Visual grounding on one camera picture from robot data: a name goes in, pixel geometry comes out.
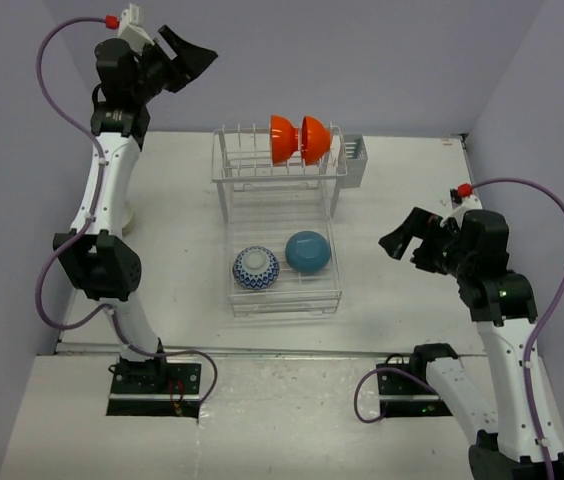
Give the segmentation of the orange bowl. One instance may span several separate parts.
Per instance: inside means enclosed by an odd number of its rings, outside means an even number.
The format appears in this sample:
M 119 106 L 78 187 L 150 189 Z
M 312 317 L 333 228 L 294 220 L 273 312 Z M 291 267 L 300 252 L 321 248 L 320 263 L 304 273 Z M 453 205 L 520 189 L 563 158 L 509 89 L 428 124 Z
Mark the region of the orange bowl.
M 298 150 L 299 129 L 285 117 L 279 115 L 270 117 L 269 138 L 274 165 L 286 163 Z
M 306 165 L 317 165 L 329 151 L 331 132 L 318 119 L 305 116 L 301 130 L 301 157 Z

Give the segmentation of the beige ceramic bowl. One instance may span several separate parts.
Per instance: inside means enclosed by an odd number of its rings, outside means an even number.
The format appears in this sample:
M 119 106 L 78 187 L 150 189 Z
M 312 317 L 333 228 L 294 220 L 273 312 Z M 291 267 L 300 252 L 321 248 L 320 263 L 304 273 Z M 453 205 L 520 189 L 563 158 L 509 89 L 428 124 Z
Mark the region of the beige ceramic bowl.
M 134 224 L 134 211 L 129 201 L 126 201 L 123 206 L 123 215 L 121 223 L 121 232 L 123 236 L 128 235 Z

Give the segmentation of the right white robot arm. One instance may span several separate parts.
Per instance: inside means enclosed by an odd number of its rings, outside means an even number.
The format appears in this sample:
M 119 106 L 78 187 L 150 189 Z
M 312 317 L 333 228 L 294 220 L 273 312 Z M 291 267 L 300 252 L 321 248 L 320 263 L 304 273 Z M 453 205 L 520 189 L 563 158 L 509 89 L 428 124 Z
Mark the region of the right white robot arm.
M 416 268 L 452 276 L 484 346 L 496 404 L 466 378 L 447 344 L 415 347 L 408 368 L 418 392 L 435 391 L 462 428 L 476 479 L 564 479 L 555 430 L 532 338 L 537 309 L 529 280 L 509 269 L 509 228 L 496 212 L 457 209 L 444 219 L 414 208 L 379 244 L 396 260 L 414 238 Z

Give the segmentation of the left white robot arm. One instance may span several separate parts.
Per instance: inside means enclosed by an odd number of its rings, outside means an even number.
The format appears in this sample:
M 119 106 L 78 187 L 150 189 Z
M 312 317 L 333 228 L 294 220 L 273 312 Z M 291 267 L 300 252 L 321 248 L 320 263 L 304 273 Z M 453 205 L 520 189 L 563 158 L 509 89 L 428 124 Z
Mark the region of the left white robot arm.
M 182 90 L 218 56 L 166 25 L 158 33 L 153 40 L 138 27 L 123 27 L 95 47 L 92 163 L 80 211 L 69 231 L 53 239 L 71 284 L 108 317 L 121 360 L 136 367 L 134 380 L 149 393 L 168 385 L 170 369 L 159 362 L 162 343 L 137 294 L 141 259 L 122 239 L 127 190 L 150 123 L 148 103 L 163 91 Z

